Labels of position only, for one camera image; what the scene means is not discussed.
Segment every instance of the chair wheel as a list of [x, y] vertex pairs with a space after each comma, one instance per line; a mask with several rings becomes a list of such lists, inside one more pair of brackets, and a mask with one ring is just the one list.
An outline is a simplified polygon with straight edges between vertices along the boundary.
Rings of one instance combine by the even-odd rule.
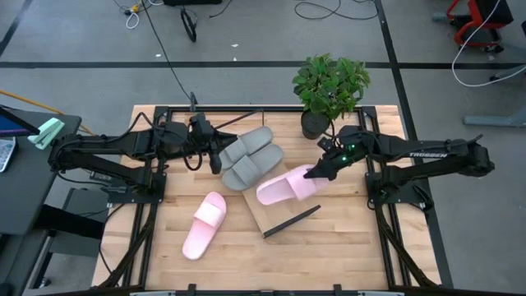
[[496, 45], [496, 46], [486, 46], [483, 50], [484, 50], [484, 53], [502, 53], [504, 51], [504, 48], [500, 45]]
[[42, 289], [43, 287], [47, 287], [51, 284], [51, 280], [49, 278], [42, 278], [42, 281], [40, 282], [39, 289]]
[[497, 45], [494, 49], [493, 49], [493, 53], [502, 53], [504, 51], [504, 48], [500, 45]]

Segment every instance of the slide sandal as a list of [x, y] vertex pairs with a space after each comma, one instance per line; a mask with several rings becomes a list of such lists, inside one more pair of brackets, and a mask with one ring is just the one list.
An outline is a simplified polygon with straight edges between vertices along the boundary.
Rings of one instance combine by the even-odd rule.
[[301, 201], [311, 196], [330, 182], [328, 178], [305, 179], [303, 175], [313, 167], [313, 164], [304, 164], [262, 183], [256, 190], [257, 200], [268, 206], [289, 198]]
[[239, 136], [238, 140], [228, 145], [219, 153], [221, 169], [230, 169], [243, 156], [252, 155], [272, 141], [272, 131], [268, 127], [257, 129]]
[[217, 192], [210, 192], [194, 214], [194, 223], [182, 245], [182, 254], [197, 260], [203, 256], [227, 215], [227, 204]]
[[283, 150], [274, 144], [265, 146], [253, 155], [245, 155], [231, 169], [224, 172], [223, 184], [235, 191], [247, 190], [278, 165], [283, 156]]

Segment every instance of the wooden table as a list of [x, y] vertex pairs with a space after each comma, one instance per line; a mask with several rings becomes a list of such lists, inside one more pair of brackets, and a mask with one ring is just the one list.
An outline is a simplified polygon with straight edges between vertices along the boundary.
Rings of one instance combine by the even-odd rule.
[[[137, 105], [132, 118], [139, 112], [153, 118], [154, 109], [154, 105]], [[404, 137], [396, 106], [376, 106], [376, 111], [382, 133]], [[206, 117], [217, 126], [241, 114], [211, 112]], [[191, 113], [176, 113], [174, 120], [186, 123], [190, 116]], [[287, 169], [314, 164], [323, 152], [315, 141], [302, 136], [300, 116], [301, 113], [270, 112], [264, 115], [265, 125], [274, 132], [273, 142], [284, 149]], [[222, 130], [242, 134], [261, 126], [262, 121], [262, 114], [256, 113]], [[337, 120], [336, 131], [344, 123], [358, 124], [358, 118], [353, 115]], [[135, 127], [146, 128], [144, 120]], [[122, 163], [140, 165], [126, 157]], [[351, 290], [387, 289], [375, 213], [366, 207], [365, 161], [341, 170], [326, 189], [305, 200], [313, 206], [321, 205], [317, 212], [266, 239], [262, 238], [242, 193], [227, 189], [221, 176], [210, 172], [207, 157], [196, 172], [189, 171], [181, 160], [168, 164], [166, 195], [157, 214], [147, 289], [187, 289], [188, 284], [197, 284], [199, 290], [330, 290], [333, 284]], [[401, 160], [395, 164], [411, 163]], [[194, 212], [212, 191], [224, 196], [228, 214], [205, 255], [199, 261], [189, 261], [182, 255], [182, 244]], [[405, 247], [427, 276], [440, 283], [424, 214], [409, 205], [396, 207]], [[124, 206], [106, 225], [102, 252], [111, 268], [128, 249], [135, 209], [135, 205]], [[402, 284], [392, 248], [391, 257], [397, 284]], [[135, 260], [133, 284], [137, 282], [140, 258], [141, 251]], [[107, 276], [99, 258], [93, 284]]]

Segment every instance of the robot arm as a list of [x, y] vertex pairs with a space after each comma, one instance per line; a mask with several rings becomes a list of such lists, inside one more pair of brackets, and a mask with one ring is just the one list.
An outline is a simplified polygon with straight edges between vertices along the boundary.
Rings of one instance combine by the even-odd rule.
[[338, 171], [367, 156], [378, 162], [408, 157], [438, 159], [407, 168], [386, 166], [382, 170], [381, 186], [394, 190], [409, 180], [449, 173], [482, 177], [495, 165], [487, 149], [477, 144], [478, 139], [480, 137], [471, 141], [406, 141], [397, 136], [362, 131], [360, 127], [344, 126], [334, 139], [322, 138], [318, 142], [325, 153], [304, 177], [334, 180]]
[[[52, 171], [88, 169], [134, 187], [149, 189], [154, 186], [151, 160], [173, 160], [207, 153], [212, 173], [217, 174], [221, 170], [219, 152], [238, 138], [213, 128], [203, 113], [191, 117], [189, 126], [174, 122], [166, 122], [163, 126], [150, 125], [148, 130], [128, 130], [121, 136], [67, 135], [53, 143], [48, 162]], [[128, 168], [95, 155], [127, 155], [144, 161], [146, 166]]]

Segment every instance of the potted plant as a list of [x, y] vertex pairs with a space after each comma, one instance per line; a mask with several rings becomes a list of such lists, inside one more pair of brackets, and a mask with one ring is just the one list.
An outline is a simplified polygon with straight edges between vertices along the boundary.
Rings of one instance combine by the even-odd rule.
[[304, 104], [302, 131], [314, 140], [327, 130], [330, 123], [353, 111], [362, 99], [364, 88], [371, 83], [365, 63], [339, 58], [336, 63], [326, 53], [307, 58], [307, 63], [294, 77], [294, 94]]

